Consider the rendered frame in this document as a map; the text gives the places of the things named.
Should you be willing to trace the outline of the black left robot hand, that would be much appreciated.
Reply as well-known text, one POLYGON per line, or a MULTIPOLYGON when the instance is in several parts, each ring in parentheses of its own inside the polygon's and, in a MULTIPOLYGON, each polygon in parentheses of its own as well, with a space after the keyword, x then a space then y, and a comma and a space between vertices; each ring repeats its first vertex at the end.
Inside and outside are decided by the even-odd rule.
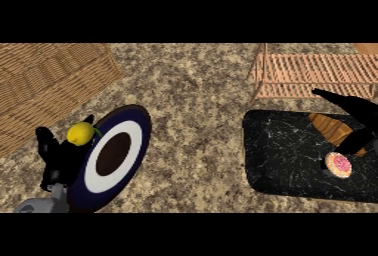
MULTIPOLYGON (((94 116, 88 115, 80 122, 92 124, 92 120, 94 116)), ((92 139, 82 146, 75 146, 66 139, 58 142, 47 127, 35 129, 35 136, 38 154, 45 163, 39 187, 49 192, 48 185, 60 183, 69 187, 73 184, 92 139)))

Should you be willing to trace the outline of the navy and white plate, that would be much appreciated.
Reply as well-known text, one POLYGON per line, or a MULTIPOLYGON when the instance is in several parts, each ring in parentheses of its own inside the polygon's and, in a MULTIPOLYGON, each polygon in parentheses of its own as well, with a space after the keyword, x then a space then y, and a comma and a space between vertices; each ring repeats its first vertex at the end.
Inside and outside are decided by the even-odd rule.
POLYGON ((147 150, 151 122, 140 105, 125 105, 97 121, 100 136, 67 188, 70 213, 94 213, 125 188, 147 150))

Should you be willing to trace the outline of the pink frosted donut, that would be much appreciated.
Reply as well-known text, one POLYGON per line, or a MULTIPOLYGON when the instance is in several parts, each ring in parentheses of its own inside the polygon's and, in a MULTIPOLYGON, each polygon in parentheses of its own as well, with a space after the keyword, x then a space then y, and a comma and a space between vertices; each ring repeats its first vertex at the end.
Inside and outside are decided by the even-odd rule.
POLYGON ((324 157, 324 165, 326 165, 327 171, 334 177, 340 179, 345 179, 349 177, 351 163, 342 154, 336 152, 329 152, 324 157))

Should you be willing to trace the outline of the black marble tray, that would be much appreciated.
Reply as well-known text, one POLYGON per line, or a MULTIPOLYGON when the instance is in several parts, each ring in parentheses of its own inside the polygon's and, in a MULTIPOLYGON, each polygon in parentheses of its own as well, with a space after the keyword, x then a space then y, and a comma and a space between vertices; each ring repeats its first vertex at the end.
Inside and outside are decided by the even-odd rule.
POLYGON ((333 150, 305 112, 250 110, 241 120, 244 172, 250 188, 265 194, 378 203, 378 152, 349 158, 352 173, 339 179, 320 160, 333 150))

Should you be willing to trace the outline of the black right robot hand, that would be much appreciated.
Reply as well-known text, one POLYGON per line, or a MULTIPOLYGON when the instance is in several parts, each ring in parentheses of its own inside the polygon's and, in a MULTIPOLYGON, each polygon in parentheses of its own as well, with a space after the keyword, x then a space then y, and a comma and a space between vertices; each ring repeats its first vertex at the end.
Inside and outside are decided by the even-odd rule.
POLYGON ((364 145, 378 139, 378 104, 357 96, 343 96, 317 88, 311 93, 334 104, 363 125, 361 129, 349 133, 334 149, 342 155, 355 154, 364 145))

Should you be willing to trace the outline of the brown croissant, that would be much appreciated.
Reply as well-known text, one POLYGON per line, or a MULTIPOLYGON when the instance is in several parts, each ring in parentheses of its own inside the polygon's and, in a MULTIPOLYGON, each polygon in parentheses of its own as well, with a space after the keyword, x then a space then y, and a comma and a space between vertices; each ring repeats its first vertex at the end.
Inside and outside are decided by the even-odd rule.
POLYGON ((309 113, 308 120, 324 140, 337 147, 354 130, 342 121, 320 113, 309 113))

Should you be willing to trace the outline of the yellow lemon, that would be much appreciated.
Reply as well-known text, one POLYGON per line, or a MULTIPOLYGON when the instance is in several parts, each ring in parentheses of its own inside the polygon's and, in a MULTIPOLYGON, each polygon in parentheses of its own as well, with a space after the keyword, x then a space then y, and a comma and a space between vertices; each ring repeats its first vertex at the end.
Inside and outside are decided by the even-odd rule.
POLYGON ((75 146, 82 146, 94 135, 101 135, 98 129, 88 122, 78 122, 67 129, 66 140, 75 146))

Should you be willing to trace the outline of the brown wicker basket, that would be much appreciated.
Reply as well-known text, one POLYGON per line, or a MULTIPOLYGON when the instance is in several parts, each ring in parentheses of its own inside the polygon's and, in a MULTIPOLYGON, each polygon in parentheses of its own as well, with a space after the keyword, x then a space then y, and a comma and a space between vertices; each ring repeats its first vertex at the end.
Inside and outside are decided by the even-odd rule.
POLYGON ((104 43, 0 43, 0 157, 120 77, 104 43))

